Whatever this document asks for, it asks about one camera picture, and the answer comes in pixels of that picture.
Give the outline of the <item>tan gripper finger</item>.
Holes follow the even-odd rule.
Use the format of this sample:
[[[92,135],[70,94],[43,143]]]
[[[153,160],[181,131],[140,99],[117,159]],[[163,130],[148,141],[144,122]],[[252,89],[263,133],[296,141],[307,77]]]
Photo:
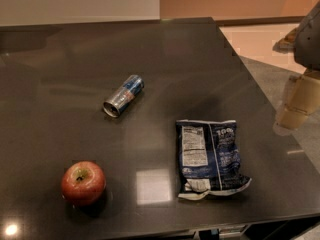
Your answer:
[[[320,71],[306,70],[299,76],[289,95],[287,107],[310,115],[320,106]]]
[[[284,104],[280,105],[276,112],[276,124],[282,128],[294,130],[298,129],[308,118],[302,111],[290,110]]]

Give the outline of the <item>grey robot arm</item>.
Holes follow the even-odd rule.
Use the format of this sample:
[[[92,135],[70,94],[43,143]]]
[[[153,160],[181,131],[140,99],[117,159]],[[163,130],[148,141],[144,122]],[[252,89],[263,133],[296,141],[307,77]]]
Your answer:
[[[292,52],[294,61],[305,67],[287,81],[275,117],[276,129],[296,130],[320,107],[320,1],[273,49]]]

